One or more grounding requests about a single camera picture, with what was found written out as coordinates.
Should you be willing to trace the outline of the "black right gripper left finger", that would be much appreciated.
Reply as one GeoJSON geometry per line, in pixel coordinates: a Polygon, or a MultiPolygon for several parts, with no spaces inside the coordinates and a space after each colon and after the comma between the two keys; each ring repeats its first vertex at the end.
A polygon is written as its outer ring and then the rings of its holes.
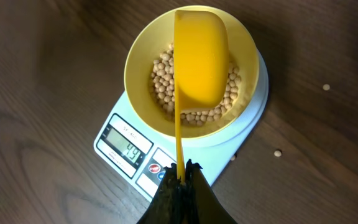
{"type": "Polygon", "coordinates": [[[177,165],[165,167],[165,175],[138,224],[181,224],[184,221],[177,165]]]}

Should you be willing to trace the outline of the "yellow measuring scoop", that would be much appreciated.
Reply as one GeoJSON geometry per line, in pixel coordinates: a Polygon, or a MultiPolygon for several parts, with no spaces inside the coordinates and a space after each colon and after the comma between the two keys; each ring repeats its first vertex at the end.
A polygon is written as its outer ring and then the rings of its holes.
{"type": "Polygon", "coordinates": [[[175,138],[177,179],[185,183],[181,113],[213,109],[223,98],[228,70],[224,22],[208,11],[175,11],[175,138]]]}

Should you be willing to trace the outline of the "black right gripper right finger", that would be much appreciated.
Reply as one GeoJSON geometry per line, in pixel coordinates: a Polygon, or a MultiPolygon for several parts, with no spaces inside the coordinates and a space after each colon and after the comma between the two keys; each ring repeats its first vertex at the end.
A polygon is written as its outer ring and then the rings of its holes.
{"type": "Polygon", "coordinates": [[[184,198],[187,223],[236,224],[220,204],[202,173],[198,163],[186,163],[186,192],[184,198]]]}

